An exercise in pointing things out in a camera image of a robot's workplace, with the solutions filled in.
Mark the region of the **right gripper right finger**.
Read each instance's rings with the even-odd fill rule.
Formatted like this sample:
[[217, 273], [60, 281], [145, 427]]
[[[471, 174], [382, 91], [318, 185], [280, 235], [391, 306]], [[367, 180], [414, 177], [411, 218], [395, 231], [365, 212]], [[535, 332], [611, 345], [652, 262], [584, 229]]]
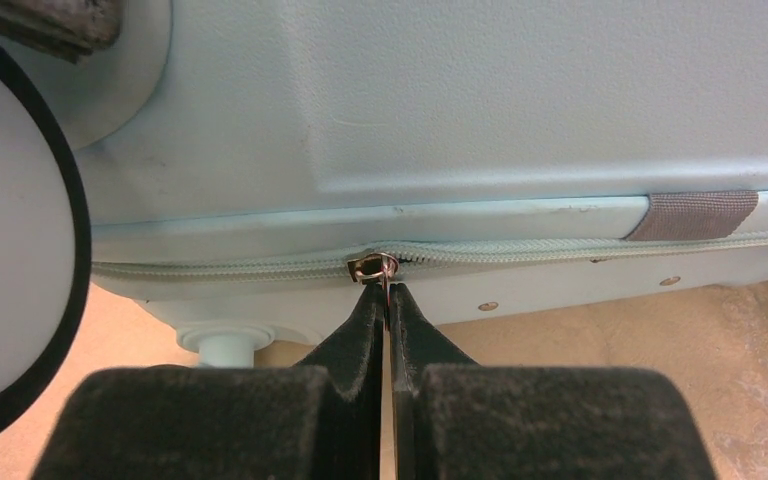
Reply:
[[389, 293], [400, 479], [712, 479], [687, 402], [628, 367], [483, 366]]

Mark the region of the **light blue suitcase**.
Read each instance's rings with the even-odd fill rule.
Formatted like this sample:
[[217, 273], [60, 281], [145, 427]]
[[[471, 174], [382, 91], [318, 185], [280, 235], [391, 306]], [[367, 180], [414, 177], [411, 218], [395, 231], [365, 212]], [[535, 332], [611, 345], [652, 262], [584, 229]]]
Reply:
[[768, 1], [0, 1], [0, 433], [88, 288], [285, 368], [434, 324], [768, 279]]

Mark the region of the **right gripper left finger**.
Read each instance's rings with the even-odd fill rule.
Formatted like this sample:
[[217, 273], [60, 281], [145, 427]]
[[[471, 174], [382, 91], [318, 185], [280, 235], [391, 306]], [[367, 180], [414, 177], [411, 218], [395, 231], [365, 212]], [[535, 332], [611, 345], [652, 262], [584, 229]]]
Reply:
[[285, 368], [108, 369], [66, 402], [36, 479], [375, 479], [385, 298]]

